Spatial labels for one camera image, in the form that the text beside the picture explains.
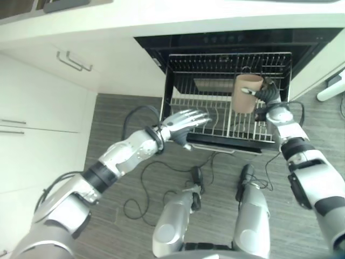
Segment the cabinet handle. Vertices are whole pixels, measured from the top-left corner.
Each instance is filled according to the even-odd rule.
[[[72,62],[73,64],[76,64],[77,66],[80,66],[82,69],[85,69],[86,71],[91,72],[91,70],[92,70],[92,65],[91,65],[90,68],[88,69],[87,67],[84,67],[82,64],[79,64],[79,63],[75,62],[73,59],[70,58],[70,52],[69,52],[69,51],[67,51],[66,57],[67,57],[67,59],[68,59],[70,62]]]
[[[0,131],[0,133],[24,134],[23,131]]]
[[[26,124],[26,122],[24,122],[24,121],[17,121],[17,120],[4,120],[4,119],[0,119],[0,121],[2,121],[2,122],[10,122],[10,123]]]
[[[62,63],[66,64],[67,66],[70,66],[70,67],[74,68],[75,70],[82,71],[82,68],[83,68],[82,66],[81,66],[81,67],[75,67],[75,66],[72,66],[71,64],[65,62],[64,60],[62,60],[62,59],[60,58],[60,51],[58,51],[58,52],[56,53],[56,58],[57,58],[59,61],[61,61]]]
[[[59,61],[61,61],[62,63],[66,64],[67,66],[70,66],[70,67],[72,67],[72,68],[74,68],[74,69],[76,69],[76,70],[78,70],[78,71],[82,71],[82,70],[84,69],[84,70],[86,70],[86,71],[88,71],[88,72],[91,72],[92,67],[93,67],[92,65],[91,65],[89,68],[84,67],[82,64],[79,64],[78,62],[76,62],[76,61],[74,61],[73,59],[71,59],[70,54],[71,54],[71,52],[70,52],[70,51],[67,51],[67,52],[66,52],[66,58],[68,59],[68,61],[70,61],[71,63],[73,63],[73,64],[76,65],[76,66],[73,66],[73,65],[71,65],[70,63],[67,63],[67,62],[65,62],[64,60],[62,60],[62,59],[60,58],[60,51],[58,51],[58,52],[56,53],[56,58],[57,58]]]
[[[0,254],[0,257],[3,257],[3,256],[5,256],[5,255],[7,255],[8,254],[8,252],[6,251],[6,250],[3,250],[2,251],[2,254]]]

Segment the floor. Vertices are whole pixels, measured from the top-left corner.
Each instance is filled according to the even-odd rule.
[[[321,85],[308,92],[299,100],[306,107],[304,129],[313,145],[324,152],[334,167],[345,172],[345,122],[339,113],[340,97],[325,103],[316,101],[315,95],[325,86]],[[158,98],[98,96],[88,146],[85,167],[96,162],[97,158],[112,143],[120,140],[122,123],[126,114],[138,105],[150,104],[160,107]],[[293,109],[296,119],[300,110]],[[130,131],[142,125],[154,124],[155,120],[147,111],[133,118]],[[236,183],[241,168],[252,159],[257,176],[264,178],[264,165],[276,152],[265,152],[261,156],[236,153],[239,158],[221,154],[215,158],[215,180],[207,186],[202,197],[202,210],[191,215],[185,240],[189,242],[213,242],[229,244],[232,239],[237,217],[237,202],[234,199]],[[77,258],[153,258],[151,236],[154,228],[142,219],[130,220],[125,217],[122,206],[128,198],[138,200],[144,208],[146,198],[140,185],[140,172],[143,166],[153,160],[167,162],[179,168],[189,168],[203,162],[210,152],[182,150],[180,146],[167,144],[166,152],[143,162],[133,172],[112,186],[98,206],[92,208],[93,217],[77,243]],[[268,168],[274,191],[264,190],[271,212],[271,258],[319,258],[327,255],[327,247],[322,239],[315,216],[299,207],[290,190],[287,180],[288,170],[280,156]],[[204,178],[211,181],[209,165],[203,167]],[[162,196],[166,190],[181,189],[189,178],[188,173],[177,173],[152,165],[144,175],[144,182],[150,194],[150,207],[146,220],[155,223],[163,209]],[[138,215],[134,203],[129,204],[128,214]]]
[[[13,15],[30,12],[34,0],[1,0],[0,3],[0,19]]]

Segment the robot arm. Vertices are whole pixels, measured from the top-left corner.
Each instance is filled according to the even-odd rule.
[[[288,106],[280,101],[274,82],[268,79],[268,84],[267,90],[242,91],[266,103],[256,118],[266,121],[277,149],[287,161],[291,173],[288,179],[296,200],[303,208],[314,211],[329,249],[345,251],[344,179],[293,120]]]
[[[74,240],[87,226],[102,193],[141,161],[163,150],[168,140],[189,149],[187,133],[210,121],[207,113],[178,112],[156,127],[134,132],[113,144],[97,163],[66,182],[35,212],[29,233],[12,252],[13,259],[72,259]]]

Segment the metal handle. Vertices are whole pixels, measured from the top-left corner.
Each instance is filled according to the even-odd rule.
[[[91,65],[90,68],[88,69],[88,68],[84,67],[82,64],[79,64],[79,63],[75,62],[73,59],[70,58],[70,52],[69,52],[69,51],[67,51],[66,57],[67,57],[67,59],[68,59],[70,62],[72,62],[73,64],[76,64],[77,66],[80,66],[82,69],[85,69],[86,71],[91,72],[91,70],[92,70],[92,65]]]
[[[2,122],[10,122],[10,123],[26,124],[26,122],[24,122],[24,121],[17,121],[17,120],[4,120],[4,119],[0,119],[0,121],[2,121]]]
[[[0,131],[0,133],[24,134],[23,131]]]
[[[228,153],[233,154],[235,152],[234,149],[224,148],[224,147],[216,147],[210,145],[203,145],[203,144],[191,144],[193,148],[202,149],[207,151],[215,151],[220,153]]]
[[[8,254],[8,252],[6,250],[3,250],[2,254],[0,254],[0,257],[3,257],[5,255],[7,255],[7,254]]]
[[[80,67],[72,66],[71,64],[69,64],[69,63],[65,62],[64,60],[62,60],[62,59],[60,58],[60,51],[58,51],[58,52],[56,53],[56,58],[57,58],[59,61],[61,61],[62,63],[66,64],[67,66],[70,66],[70,67],[74,68],[75,70],[82,71],[82,69],[84,68],[84,67],[82,67],[82,66],[80,66]]]

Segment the white cabinet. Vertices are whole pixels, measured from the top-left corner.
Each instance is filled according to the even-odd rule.
[[[80,132],[86,89],[4,55],[0,78],[0,125]]]
[[[46,185],[0,194],[0,248],[12,252],[28,233],[33,211]]]
[[[80,134],[0,126],[0,193],[50,183],[76,170]]]
[[[296,99],[345,67],[345,29],[291,81],[290,99]]]
[[[162,97],[165,75],[133,37],[56,42],[101,74],[98,92]]]
[[[58,60],[58,52],[60,52],[60,58],[63,61],[78,68],[76,64],[73,64],[66,58],[66,51],[56,48],[51,44],[21,47],[3,51],[4,54],[10,57],[56,75],[60,80],[63,78],[89,90],[98,90],[100,74],[96,70],[92,69],[91,71],[78,71],[77,69],[74,69]],[[73,53],[71,53],[70,58],[78,63],[81,63],[87,68],[89,68],[91,65],[87,60],[84,60],[81,57],[76,57]]]
[[[89,68],[78,71],[56,58],[57,51]],[[99,93],[162,97],[165,75],[133,37],[55,41],[3,51],[6,55]]]

